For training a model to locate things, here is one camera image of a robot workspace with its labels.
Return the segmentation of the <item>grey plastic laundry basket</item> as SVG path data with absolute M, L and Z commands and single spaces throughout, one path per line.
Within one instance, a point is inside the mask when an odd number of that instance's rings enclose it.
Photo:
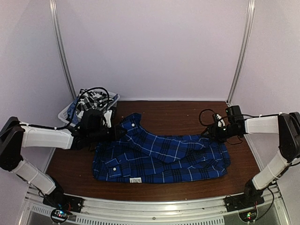
M 116 107 L 116 104 L 117 104 L 118 100 L 120 99 L 120 95 L 119 95 L 119 94 L 114 93 L 114 92 L 111 92 L 111 91 L 108 92 L 108 96 L 114 97 L 114 101 L 113 101 L 112 103 L 109 104 L 108 108 L 106 108 L 107 110 L 109 110 L 112 106 Z M 68 123 L 71 121 L 71 124 L 70 124 L 70 125 L 74 127 L 75 124 L 72 123 L 72 120 L 67 120 L 67 117 L 68 117 L 67 109 L 68 109 L 68 107 L 70 106 L 70 104 L 67 105 L 67 106 L 66 106 L 66 107 L 58 114 L 58 118 L 59 118 L 61 121 L 63 121 L 64 123 L 66 123 L 66 124 L 68 124 Z

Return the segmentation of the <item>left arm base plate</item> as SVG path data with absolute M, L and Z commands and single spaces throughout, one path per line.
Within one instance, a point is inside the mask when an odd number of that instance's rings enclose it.
M 83 207 L 83 198 L 71 195 L 46 195 L 43 204 L 52 206 L 64 211 L 80 213 Z

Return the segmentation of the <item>blue patterned shirt in basket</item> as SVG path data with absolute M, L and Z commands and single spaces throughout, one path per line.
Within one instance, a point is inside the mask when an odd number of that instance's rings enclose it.
M 72 120 L 73 124 L 78 124 L 81 120 L 83 108 L 82 100 L 77 104 L 78 98 L 76 98 L 67 109 L 67 120 Z

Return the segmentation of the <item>circuit board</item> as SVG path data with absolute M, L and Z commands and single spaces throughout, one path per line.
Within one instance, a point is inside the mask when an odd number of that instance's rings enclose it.
M 64 223 L 68 220 L 71 214 L 69 212 L 60 210 L 60 209 L 53 209 L 50 213 L 50 219 L 57 224 Z
M 256 210 L 242 211 L 242 212 L 239 212 L 239 218 L 241 219 L 242 222 L 250 223 L 253 220 L 256 220 L 257 214 L 258 213 Z

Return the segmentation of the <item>left aluminium frame post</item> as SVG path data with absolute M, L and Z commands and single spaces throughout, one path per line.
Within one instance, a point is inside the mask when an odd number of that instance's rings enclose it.
M 67 83 L 67 88 L 69 90 L 69 93 L 74 100 L 76 98 L 76 92 L 74 88 L 74 84 L 70 75 L 70 70 L 68 66 L 68 61 L 67 61 L 67 56 L 63 44 L 63 38 L 62 38 L 62 33 L 60 30 L 60 22 L 59 22 L 59 15 L 58 15 L 58 10 L 57 10 L 57 2 L 56 0 L 49 0 L 49 6 L 50 6 L 50 13 L 52 17 L 52 23 L 53 23 L 53 28 L 54 28 L 54 34 L 55 34 L 55 39 L 57 43 L 57 48 L 58 48 L 58 54 L 59 54 L 59 59 L 62 65 L 62 70 L 64 77 L 66 79 Z

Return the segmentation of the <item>aluminium frame post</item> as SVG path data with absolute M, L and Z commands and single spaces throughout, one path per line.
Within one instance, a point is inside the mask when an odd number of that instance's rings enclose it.
M 247 14 L 246 14 L 243 38 L 240 47 L 240 53 L 238 56 L 238 61 L 234 72 L 234 77 L 229 91 L 229 95 L 226 101 L 227 105 L 232 105 L 233 97 L 238 86 L 238 82 L 240 79 L 240 75 L 243 69 L 243 64 L 247 53 L 248 43 L 251 37 L 254 17 L 255 17 L 255 0 L 249 0 L 247 6 Z
M 60 30 L 60 22 L 59 22 L 59 15 L 58 15 L 58 10 L 57 10 L 57 2 L 56 0 L 49 0 L 49 6 L 50 6 L 50 13 L 52 17 L 52 23 L 53 23 L 53 28 L 54 28 L 54 34 L 55 34 L 55 39 L 57 43 L 57 48 L 58 48 L 58 54 L 59 54 L 59 59 L 62 65 L 62 70 L 64 77 L 66 79 L 67 83 L 67 88 L 69 90 L 69 93 L 74 100 L 76 98 L 76 92 L 74 88 L 74 84 L 70 75 L 70 70 L 68 66 L 68 61 L 67 61 L 67 56 L 63 44 L 63 38 L 62 38 L 62 33 Z

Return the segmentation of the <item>right circuit board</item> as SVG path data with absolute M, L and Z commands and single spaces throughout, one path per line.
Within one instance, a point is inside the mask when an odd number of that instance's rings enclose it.
M 258 213 L 256 210 L 242 211 L 242 212 L 239 212 L 239 218 L 241 219 L 242 222 L 250 223 L 253 220 L 256 220 L 257 214 Z

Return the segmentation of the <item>blue plaid long sleeve shirt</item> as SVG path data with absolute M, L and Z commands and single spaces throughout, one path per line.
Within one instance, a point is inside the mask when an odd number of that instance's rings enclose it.
M 127 133 L 97 145 L 93 178 L 122 183 L 166 184 L 215 179 L 231 164 L 223 143 L 202 135 L 155 135 L 133 113 L 119 122 Z

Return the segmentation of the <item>right aluminium frame post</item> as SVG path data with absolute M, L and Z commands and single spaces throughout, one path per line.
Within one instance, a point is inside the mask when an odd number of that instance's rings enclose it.
M 254 17 L 255 17 L 255 0 L 249 0 L 247 6 L 247 14 L 246 14 L 243 38 L 240 47 L 240 53 L 238 56 L 238 61 L 234 72 L 234 77 L 229 91 L 229 95 L 226 101 L 227 105 L 232 105 L 233 97 L 238 86 L 238 82 L 240 79 L 240 75 L 243 69 L 243 64 L 247 53 L 248 43 L 251 37 Z

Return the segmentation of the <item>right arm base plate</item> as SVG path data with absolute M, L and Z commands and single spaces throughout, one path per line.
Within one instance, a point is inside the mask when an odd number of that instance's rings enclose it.
M 251 207 L 255 207 L 255 204 L 263 204 L 264 198 L 262 196 L 258 196 L 255 198 L 251 198 L 246 196 L 245 194 L 239 195 L 227 195 L 224 198 L 224 203 L 227 212 L 232 212 L 236 210 L 243 210 Z

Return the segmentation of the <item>black white checked shirt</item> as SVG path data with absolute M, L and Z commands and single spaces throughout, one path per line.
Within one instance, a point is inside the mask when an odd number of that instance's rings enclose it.
M 108 108 L 109 104 L 114 101 L 114 97 L 108 96 L 105 91 L 87 91 L 87 89 L 80 89 L 78 98 L 79 99 L 75 101 L 76 114 L 90 109 L 106 109 Z

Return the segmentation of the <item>front aluminium rail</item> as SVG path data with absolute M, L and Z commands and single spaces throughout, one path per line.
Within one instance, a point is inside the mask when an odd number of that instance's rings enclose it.
M 253 225 L 289 225 L 285 203 L 276 185 L 263 193 L 264 203 L 227 212 L 225 196 L 168 202 L 114 201 L 83 198 L 80 213 L 72 212 L 64 225 L 247 225 L 239 212 L 257 211 Z

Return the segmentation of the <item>left circuit board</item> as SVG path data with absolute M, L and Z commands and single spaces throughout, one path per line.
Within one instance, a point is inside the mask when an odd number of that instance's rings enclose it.
M 53 209 L 50 213 L 50 219 L 57 224 L 64 223 L 68 220 L 71 214 L 69 212 L 60 210 L 60 209 Z

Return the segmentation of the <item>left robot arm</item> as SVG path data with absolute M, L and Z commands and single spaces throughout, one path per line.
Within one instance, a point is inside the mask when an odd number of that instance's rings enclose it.
M 40 171 L 21 155 L 26 147 L 49 147 L 65 150 L 81 150 L 96 142 L 116 141 L 127 133 L 120 125 L 111 125 L 112 111 L 105 113 L 88 110 L 80 122 L 72 127 L 43 127 L 21 123 L 10 117 L 0 132 L 0 167 L 15 173 L 24 181 L 35 186 L 51 204 L 63 208 L 67 197 L 60 184 Z

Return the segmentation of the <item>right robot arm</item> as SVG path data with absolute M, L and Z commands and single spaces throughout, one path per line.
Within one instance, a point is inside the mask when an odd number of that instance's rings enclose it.
M 249 180 L 240 195 L 240 203 L 250 207 L 259 201 L 263 191 L 278 180 L 300 157 L 300 114 L 299 112 L 252 116 L 242 114 L 238 105 L 226 108 L 224 118 L 213 113 L 213 123 L 206 125 L 202 135 L 219 143 L 227 139 L 250 134 L 277 134 L 279 150 L 275 157 L 256 176 Z

